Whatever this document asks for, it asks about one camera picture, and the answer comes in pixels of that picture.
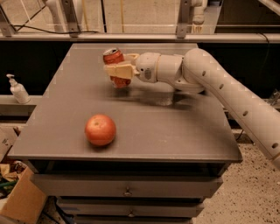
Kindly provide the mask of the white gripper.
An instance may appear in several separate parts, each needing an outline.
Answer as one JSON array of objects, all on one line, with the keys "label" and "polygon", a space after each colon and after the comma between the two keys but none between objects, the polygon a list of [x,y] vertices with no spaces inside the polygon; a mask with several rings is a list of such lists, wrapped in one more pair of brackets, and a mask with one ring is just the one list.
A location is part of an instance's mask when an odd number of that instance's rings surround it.
[{"label": "white gripper", "polygon": [[138,53],[127,53],[123,57],[124,62],[105,65],[104,71],[112,77],[131,80],[137,75],[140,81],[157,82],[156,66],[160,57],[159,53],[146,52],[140,56]]}]

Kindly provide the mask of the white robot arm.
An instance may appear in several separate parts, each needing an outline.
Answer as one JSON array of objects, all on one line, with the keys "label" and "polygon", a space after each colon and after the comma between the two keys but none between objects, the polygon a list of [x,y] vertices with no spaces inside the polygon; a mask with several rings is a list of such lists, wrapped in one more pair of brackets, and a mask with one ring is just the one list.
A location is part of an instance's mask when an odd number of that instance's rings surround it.
[{"label": "white robot arm", "polygon": [[124,54],[111,48],[102,57],[103,69],[117,88],[137,77],[191,93],[210,91],[263,155],[280,169],[280,112],[232,77],[207,51],[192,48],[184,55]]}]

